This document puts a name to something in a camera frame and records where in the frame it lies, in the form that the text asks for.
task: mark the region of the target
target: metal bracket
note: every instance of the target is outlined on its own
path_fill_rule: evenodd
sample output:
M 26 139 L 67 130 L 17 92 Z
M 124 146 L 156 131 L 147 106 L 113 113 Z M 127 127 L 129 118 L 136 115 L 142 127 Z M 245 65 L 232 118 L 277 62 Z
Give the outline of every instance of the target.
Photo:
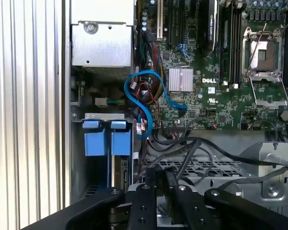
M 255 71 L 251 71 L 251 70 L 248 71 L 248 77 L 250 79 L 250 83 L 252 86 L 256 106 L 264 106 L 264 107 L 270 108 L 270 109 L 278 109 L 279 106 L 288 106 L 288 96 L 287 96 L 286 89 L 285 89 L 285 86 L 283 84 L 283 80 L 282 80 L 281 76 L 282 76 L 281 72 L 259 72 L 259 73 L 256 73 Z M 286 100 L 285 101 L 274 101 L 272 103 L 269 103 L 268 101 L 257 99 L 255 87 L 254 87 L 254 81 L 261 81 L 263 79 L 270 81 L 272 83 L 281 83 L 283 90 L 284 90 L 284 94 L 286 96 Z

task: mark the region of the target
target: metal grille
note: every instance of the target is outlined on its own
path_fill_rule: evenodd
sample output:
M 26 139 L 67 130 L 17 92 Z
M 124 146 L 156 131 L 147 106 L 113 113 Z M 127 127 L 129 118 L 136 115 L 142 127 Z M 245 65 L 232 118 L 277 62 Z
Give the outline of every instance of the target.
M 182 161 L 161 161 L 162 168 L 174 167 L 175 171 L 181 166 Z M 240 177 L 245 176 L 244 172 L 239 167 L 240 162 L 235 161 L 215 161 L 208 174 L 209 177 Z M 201 177 L 210 165 L 209 161 L 197 161 L 192 160 L 192 163 L 188 164 L 186 171 L 183 173 L 187 177 Z
M 130 68 L 106 68 L 106 67 L 84 67 L 85 70 L 94 74 L 105 83 L 122 82 L 126 80 L 130 74 Z
M 96 193 L 97 189 L 98 189 L 98 186 L 97 186 L 97 185 L 92 185 L 92 186 L 90 186 L 90 187 L 88 188 L 87 192 L 85 193 L 84 198 L 87 198 L 87 197 L 89 197 L 89 196 L 91 196 L 91 195 L 94 195 L 94 194 Z

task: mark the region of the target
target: black cable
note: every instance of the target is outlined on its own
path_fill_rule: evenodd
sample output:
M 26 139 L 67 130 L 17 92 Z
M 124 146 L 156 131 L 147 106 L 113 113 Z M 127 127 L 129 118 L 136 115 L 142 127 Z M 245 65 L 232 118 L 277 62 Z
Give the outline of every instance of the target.
M 282 167 L 278 170 L 275 170 L 271 173 L 268 173 L 266 176 L 247 177 L 247 178 L 241 178 L 241 179 L 237 179 L 237 180 L 228 181 L 228 182 L 222 184 L 218 189 L 225 189 L 233 183 L 236 183 L 236 184 L 257 184 L 257 183 L 263 182 L 265 180 L 268 180 L 272 177 L 284 174 L 287 170 L 288 170 L 288 167 Z
M 168 147 L 166 150 L 171 149 L 175 145 L 180 144 L 182 142 L 195 141 L 195 140 L 200 140 L 201 142 L 211 146 L 212 148 L 214 148 L 215 150 L 217 150 L 218 152 L 220 152 L 224 156 L 226 156 L 226 157 L 228 157 L 234 161 L 240 161 L 240 162 L 243 162 L 246 164 L 253 164 L 253 165 L 264 165 L 264 166 L 282 165 L 282 166 L 288 167 L 288 162 L 286 162 L 286 161 L 283 161 L 281 163 L 275 163 L 275 162 L 259 161 L 259 160 L 248 159 L 248 158 L 244 158 L 244 157 L 240 157 L 240 156 L 231 155 L 230 153 L 226 152 L 225 150 L 223 150 L 222 148 L 220 148 L 218 145 L 214 144 L 213 142 L 211 142 L 205 138 L 200 138 L 200 137 L 180 138 L 178 140 L 175 140 L 174 143 L 170 147 Z
M 192 159 L 193 154 L 196 152 L 196 150 L 200 147 L 202 142 L 200 140 L 196 141 L 191 150 L 188 152 L 187 156 L 183 159 L 183 162 L 181 164 L 181 167 L 178 169 L 178 172 L 176 174 L 176 178 L 179 181 L 184 173 L 186 171 L 186 168 L 188 167 L 189 162 Z
M 158 130 L 153 130 L 153 139 L 160 145 L 163 145 L 163 141 L 158 138 Z
M 177 156 L 179 156 L 179 155 L 182 155 L 183 153 L 185 153 L 186 151 L 188 151 L 190 148 L 191 148 L 191 144 L 186 145 L 186 146 L 182 147 L 181 149 L 178 149 L 178 150 L 175 150 L 175 151 L 172 151 L 172 152 L 169 152 L 169 153 L 162 154 L 162 155 L 156 157 L 152 162 L 150 162 L 150 163 L 147 165 L 147 168 L 152 168 L 152 167 L 154 167 L 156 164 L 158 164 L 160 161 L 162 161 L 162 160 L 165 159 L 165 158 L 177 157 Z M 134 177 L 134 180 L 135 180 L 135 181 L 140 180 L 144 174 L 145 174 L 145 169 L 142 170 L 142 171 L 140 171 L 140 172 Z
M 257 124 L 257 123 L 261 123 L 261 122 L 267 122 L 267 123 L 269 123 L 270 125 L 272 125 L 272 127 L 273 127 L 273 129 L 274 129 L 274 131 L 275 131 L 275 140 L 278 141 L 277 127 L 276 127 L 276 125 L 275 125 L 273 122 L 271 122 L 271 121 L 269 121 L 269 120 L 257 120 L 257 121 L 254 121 L 254 122 L 248 127 L 248 129 L 251 128 L 253 125 L 255 125 L 255 124 Z
M 181 177 L 181 180 L 186 182 L 188 185 L 194 186 L 193 182 L 186 176 Z
M 207 150 L 203 149 L 203 148 L 200 148 L 200 147 L 198 149 L 207 153 L 207 155 L 209 156 L 210 165 L 209 165 L 208 169 L 205 171 L 205 173 L 203 174 L 203 176 L 199 180 L 194 182 L 194 187 L 196 187 L 200 182 L 202 182 L 208 176 L 208 174 L 211 171 L 212 166 L 213 166 L 213 158 L 212 158 L 211 153 L 208 152 Z

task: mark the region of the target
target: heatsink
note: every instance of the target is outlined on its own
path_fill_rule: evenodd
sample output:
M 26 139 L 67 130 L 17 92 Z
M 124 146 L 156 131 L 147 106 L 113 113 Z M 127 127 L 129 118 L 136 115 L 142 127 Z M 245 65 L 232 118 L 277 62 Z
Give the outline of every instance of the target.
M 192 92 L 193 69 L 170 68 L 168 75 L 168 91 Z

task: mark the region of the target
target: metal case panel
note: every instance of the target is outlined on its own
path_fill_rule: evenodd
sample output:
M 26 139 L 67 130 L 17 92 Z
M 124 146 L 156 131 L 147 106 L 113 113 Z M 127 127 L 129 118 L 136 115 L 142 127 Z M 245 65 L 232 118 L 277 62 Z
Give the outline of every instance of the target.
M 61 209 L 61 0 L 0 0 L 0 230 Z

